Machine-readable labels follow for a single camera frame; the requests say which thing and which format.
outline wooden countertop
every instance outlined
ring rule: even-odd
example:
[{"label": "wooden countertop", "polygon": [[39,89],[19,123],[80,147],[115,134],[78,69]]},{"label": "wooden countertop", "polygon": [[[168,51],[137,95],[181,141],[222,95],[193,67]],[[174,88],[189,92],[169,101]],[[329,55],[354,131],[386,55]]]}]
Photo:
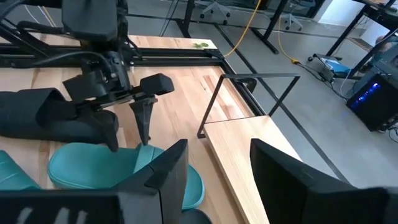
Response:
[{"label": "wooden countertop", "polygon": [[268,223],[252,174],[250,140],[261,139],[301,161],[299,155],[269,116],[208,123],[204,132],[246,223]]},{"label": "wooden countertop", "polygon": [[[75,40],[38,35],[49,44],[76,45]],[[140,47],[192,49],[193,44],[210,40],[131,36]],[[203,177],[206,195],[199,209],[203,210],[213,223],[243,223],[243,217],[228,188],[217,161],[206,139],[199,140],[196,132],[214,91],[218,77],[223,73],[220,67],[136,67],[130,73],[131,83],[136,85],[143,77],[162,72],[169,76],[175,91],[158,97],[151,119],[149,144],[167,149],[181,138],[188,139],[189,161]],[[36,68],[16,70],[2,68],[0,91],[18,91],[27,88],[58,88],[68,99],[62,81],[80,73],[79,68]],[[134,115],[128,106],[116,105],[108,108],[119,118],[118,140],[121,147],[136,147],[140,142]],[[209,121],[221,121],[251,117],[253,114],[229,80],[221,87]],[[47,177],[47,163],[52,154],[64,143],[33,141],[0,137],[0,149],[5,150],[39,185],[52,189]]]}]

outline gray floor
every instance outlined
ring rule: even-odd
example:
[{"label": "gray floor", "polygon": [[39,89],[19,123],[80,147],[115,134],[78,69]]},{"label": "gray floor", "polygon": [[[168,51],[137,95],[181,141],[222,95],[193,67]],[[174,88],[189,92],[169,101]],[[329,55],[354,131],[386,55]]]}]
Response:
[{"label": "gray floor", "polygon": [[[130,0],[129,12],[147,16],[164,17],[167,14],[170,2],[168,1],[142,1]],[[175,17],[183,17],[185,5],[181,2],[175,13]],[[32,8],[32,13],[40,22],[45,22],[37,8]],[[51,13],[57,24],[60,22],[60,12],[52,9]],[[193,20],[199,19],[200,9],[195,8]],[[250,13],[233,12],[229,24],[245,26]],[[8,17],[13,22],[19,20],[31,20],[23,8],[14,11]],[[136,35],[159,35],[164,23],[163,19],[146,19],[128,17],[129,31]],[[204,18],[205,21],[222,22],[216,14],[213,17]],[[256,16],[253,26],[266,27],[267,17]],[[344,30],[344,27],[325,26],[314,22],[305,21],[303,34],[280,33],[280,38],[285,51],[306,62],[308,56],[315,52],[325,53]],[[236,43],[243,29],[238,27],[221,27]],[[213,25],[191,23],[190,35],[193,38],[211,39],[223,52],[229,52],[231,47]],[[277,32],[273,32],[270,41],[279,49]],[[332,37],[319,37],[306,34],[327,35]],[[177,24],[171,21],[165,36],[182,37]],[[371,133],[365,125],[345,106],[345,102],[337,97],[322,82],[316,80],[304,69],[290,63],[283,54],[274,55],[271,51],[248,32],[239,46],[239,50],[250,61],[259,73],[285,73],[294,72],[301,75],[292,92],[285,99],[284,104],[293,114],[295,119],[303,126],[312,139],[319,145],[322,151],[330,158],[332,163],[341,171],[349,182],[357,187],[370,187],[375,185],[398,185],[398,153],[395,152],[397,144],[392,142],[388,135]],[[343,62],[354,65],[363,57],[365,51],[354,45],[349,40],[345,41],[338,55],[344,56]],[[228,62],[238,73],[249,73],[250,70],[235,54],[227,58]],[[319,63],[315,60],[308,64],[318,69]],[[290,80],[286,78],[267,78],[266,83],[277,94],[281,95]],[[336,81],[335,89],[340,90],[341,80]],[[345,92],[352,82],[346,82],[343,88]],[[254,91],[257,101],[266,111],[269,111],[275,101],[270,94],[258,84]],[[273,116],[280,130],[307,164],[335,176],[319,153],[304,137],[300,130],[282,109],[278,109]]]}]

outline concrete floor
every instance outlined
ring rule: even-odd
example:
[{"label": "concrete floor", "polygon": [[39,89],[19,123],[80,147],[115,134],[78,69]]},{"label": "concrete floor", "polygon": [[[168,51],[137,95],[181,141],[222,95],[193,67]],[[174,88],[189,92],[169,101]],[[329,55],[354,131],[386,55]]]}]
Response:
[{"label": "concrete floor", "polygon": [[[184,4],[181,2],[178,5],[174,17],[183,17]],[[164,17],[169,5],[170,2],[166,1],[150,0],[142,3],[129,0],[129,12]],[[200,10],[195,8],[193,20],[200,20]],[[56,9],[50,12],[55,22],[61,24],[60,12]],[[32,8],[32,13],[40,22],[45,22],[37,8]],[[249,16],[250,13],[234,11],[229,24],[245,26]],[[21,7],[8,18],[13,22],[31,20]],[[128,20],[130,33],[136,35],[159,35],[164,23],[163,19],[128,17]],[[217,14],[204,18],[204,21],[217,23],[221,23],[222,20]],[[252,26],[265,28],[268,22],[266,16],[257,15]],[[325,53],[336,40],[335,37],[344,30],[344,27],[327,26],[311,21],[304,21],[303,24],[305,28],[301,34],[280,33],[284,50],[302,63],[306,63],[308,56],[313,53]],[[238,41],[243,31],[240,27],[221,26],[221,29],[232,43]],[[360,32],[356,30],[351,35],[356,36]],[[214,25],[191,23],[189,33],[192,38],[211,39],[224,54],[231,50],[231,46]],[[273,32],[269,40],[279,49],[277,34],[278,32]],[[174,21],[170,21],[165,36],[183,37]],[[301,79],[284,101],[287,110],[279,108],[272,118],[304,162],[335,177],[341,173],[343,178],[357,187],[398,185],[398,152],[395,151],[397,144],[391,141],[387,134],[369,132],[341,98],[306,70],[293,65],[283,54],[274,55],[252,32],[246,34],[238,49],[258,73],[293,72],[301,75]],[[337,55],[343,56],[343,63],[352,66],[365,54],[363,49],[346,40]],[[227,60],[236,72],[251,72],[236,53],[228,56]],[[316,69],[320,66],[315,60],[308,65]],[[280,96],[291,80],[267,78],[264,81],[277,96]],[[341,80],[337,80],[334,84],[337,91],[340,90],[340,85]],[[351,85],[352,82],[346,82],[343,93]],[[260,83],[257,84],[253,95],[266,111],[275,103]]]}]

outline yellow cable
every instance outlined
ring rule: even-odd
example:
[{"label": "yellow cable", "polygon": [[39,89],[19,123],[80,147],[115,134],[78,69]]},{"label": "yellow cable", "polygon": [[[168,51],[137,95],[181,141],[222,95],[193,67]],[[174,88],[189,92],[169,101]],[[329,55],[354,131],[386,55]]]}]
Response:
[{"label": "yellow cable", "polygon": [[243,33],[242,33],[242,36],[241,36],[241,38],[239,39],[238,43],[236,43],[235,47],[234,47],[230,52],[228,52],[226,55],[224,55],[224,57],[227,57],[227,56],[230,55],[232,52],[234,52],[235,49],[239,46],[239,44],[242,42],[243,37],[245,36],[246,32],[248,31],[248,28],[249,28],[249,26],[250,26],[250,23],[251,23],[251,21],[252,21],[253,18],[254,18],[254,15],[256,15],[257,9],[259,8],[260,2],[261,2],[261,1],[262,1],[262,0],[259,0],[259,2],[257,2],[257,6],[256,6],[256,8],[254,9],[253,14],[251,14],[250,20],[249,20],[249,22],[248,22],[246,28],[244,29],[244,31],[243,31]]},{"label": "yellow cable", "polygon": [[278,41],[279,41],[279,47],[280,50],[282,51],[282,53],[289,59],[291,59],[292,63],[296,64],[296,63],[300,63],[297,59],[292,58],[291,56],[287,55],[287,53],[285,52],[284,48],[282,47],[282,43],[280,41],[280,21],[282,19],[279,18],[279,25],[278,25]]},{"label": "yellow cable", "polygon": [[57,25],[55,24],[54,20],[52,19],[52,17],[50,15],[50,13],[48,12],[47,8],[43,6],[43,9],[44,9],[45,13],[47,14],[47,16],[49,17],[50,21],[52,22],[52,25],[54,27],[56,27]]}]

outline office chair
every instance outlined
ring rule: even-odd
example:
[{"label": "office chair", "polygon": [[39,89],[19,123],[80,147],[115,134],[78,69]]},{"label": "office chair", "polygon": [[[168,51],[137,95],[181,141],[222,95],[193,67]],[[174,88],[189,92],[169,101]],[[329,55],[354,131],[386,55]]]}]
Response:
[{"label": "office chair", "polygon": [[210,13],[214,13],[215,9],[218,9],[222,15],[224,16],[224,21],[223,24],[226,25],[228,24],[228,18],[231,16],[231,11],[221,5],[220,3],[218,3],[216,0],[212,0],[212,1],[195,1],[195,4],[197,5],[201,5],[201,6],[206,6],[206,8],[204,10],[202,10],[201,14],[200,14],[200,18],[203,19],[205,17],[205,13],[210,11]]},{"label": "office chair", "polygon": [[289,30],[292,23],[295,22],[300,27],[298,28],[298,31],[301,31],[303,24],[301,24],[301,22],[293,16],[293,11],[313,7],[315,6],[315,0],[289,0],[289,2],[290,12],[288,14],[283,14],[280,17],[286,19],[285,23],[289,23],[286,27],[286,30]]}]

